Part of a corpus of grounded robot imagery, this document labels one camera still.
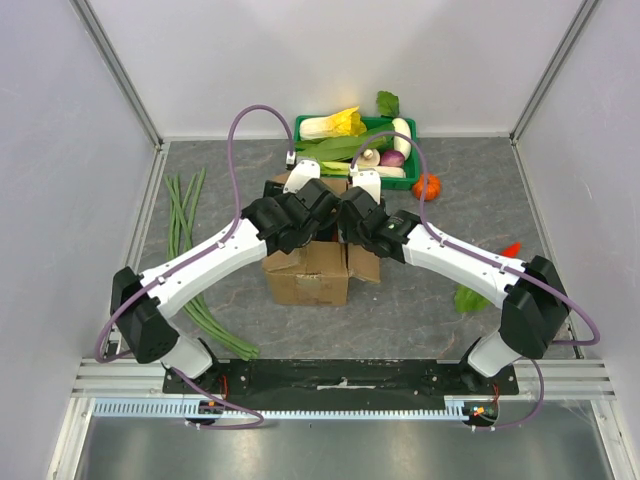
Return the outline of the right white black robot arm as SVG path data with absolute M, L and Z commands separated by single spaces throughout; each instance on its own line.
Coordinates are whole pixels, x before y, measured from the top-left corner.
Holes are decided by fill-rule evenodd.
M 539 255 L 525 262 L 492 254 L 424 226 L 411 212 L 389 215 L 361 187 L 341 195 L 339 223 L 347 242 L 379 258 L 438 273 L 501 310 L 499 328 L 472 344 L 458 368 L 459 384 L 469 393 L 483 392 L 521 357 L 543 358 L 570 313 L 565 302 L 538 285 L 566 293 L 553 263 Z

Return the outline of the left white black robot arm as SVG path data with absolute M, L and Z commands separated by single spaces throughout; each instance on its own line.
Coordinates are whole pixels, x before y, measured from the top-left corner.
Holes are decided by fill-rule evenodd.
M 137 274 L 125 267 L 112 281 L 115 325 L 140 364 L 162 362 L 184 373 L 198 393 L 219 382 L 219 369 L 201 341 L 170 318 L 227 275 L 274 253 L 289 254 L 335 221 L 340 199 L 319 179 L 295 193 L 253 201 L 221 232 L 160 267 Z

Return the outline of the brown cardboard express box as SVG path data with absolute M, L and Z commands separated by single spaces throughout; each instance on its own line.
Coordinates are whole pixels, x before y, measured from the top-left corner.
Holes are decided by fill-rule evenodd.
M 344 178 L 321 178 L 339 197 L 347 191 Z M 278 194 L 282 206 L 285 194 Z M 303 247 L 275 252 L 262 261 L 274 301 L 281 305 L 343 306 L 349 280 L 380 282 L 380 260 L 363 247 L 345 243 L 336 218 Z

